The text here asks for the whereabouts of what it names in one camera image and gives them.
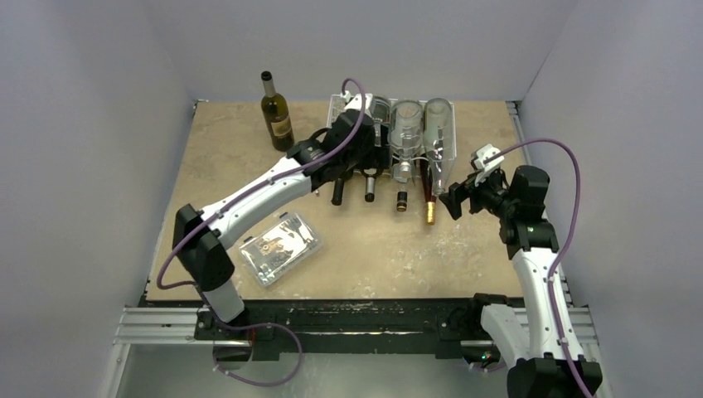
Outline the clear bottle silver cap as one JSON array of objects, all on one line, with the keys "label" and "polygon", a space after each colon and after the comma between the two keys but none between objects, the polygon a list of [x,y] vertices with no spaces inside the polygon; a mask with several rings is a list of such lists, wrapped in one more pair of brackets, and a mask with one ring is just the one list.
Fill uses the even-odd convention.
[{"label": "clear bottle silver cap", "polygon": [[391,101],[384,95],[373,95],[368,108],[376,131],[375,145],[382,147],[387,140],[390,126]]}]

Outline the dark labelled wine bottle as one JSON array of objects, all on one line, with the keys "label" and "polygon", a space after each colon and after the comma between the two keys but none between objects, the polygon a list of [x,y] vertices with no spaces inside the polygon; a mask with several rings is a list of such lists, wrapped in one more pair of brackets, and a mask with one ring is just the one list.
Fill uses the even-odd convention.
[{"label": "dark labelled wine bottle", "polygon": [[287,152],[294,144],[293,127],[288,111],[287,100],[275,89],[273,76],[265,70],[260,74],[264,96],[260,107],[273,147]]}]

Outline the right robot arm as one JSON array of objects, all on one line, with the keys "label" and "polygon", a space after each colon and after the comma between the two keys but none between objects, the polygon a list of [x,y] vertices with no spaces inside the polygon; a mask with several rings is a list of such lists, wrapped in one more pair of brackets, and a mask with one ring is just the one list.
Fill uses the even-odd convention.
[{"label": "right robot arm", "polygon": [[579,344],[557,274],[560,246],[555,228],[544,216],[549,175],[520,166],[507,182],[498,168],[474,172],[439,196],[450,216],[487,211],[500,224],[499,236],[519,279],[527,325],[506,304],[492,303],[468,311],[467,330],[488,334],[507,366],[510,397],[593,397],[603,381],[601,366],[587,360]]}]

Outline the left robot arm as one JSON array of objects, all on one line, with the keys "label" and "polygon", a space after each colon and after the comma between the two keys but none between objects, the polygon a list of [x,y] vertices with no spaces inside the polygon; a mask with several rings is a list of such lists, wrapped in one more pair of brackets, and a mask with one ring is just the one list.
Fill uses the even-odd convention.
[{"label": "left robot arm", "polygon": [[373,149],[373,119],[363,110],[340,114],[322,134],[300,141],[268,172],[229,197],[196,210],[177,211],[172,255],[177,257],[216,315],[215,328],[236,339],[247,328],[245,305],[231,277],[227,250],[250,228],[322,185],[352,170]]}]

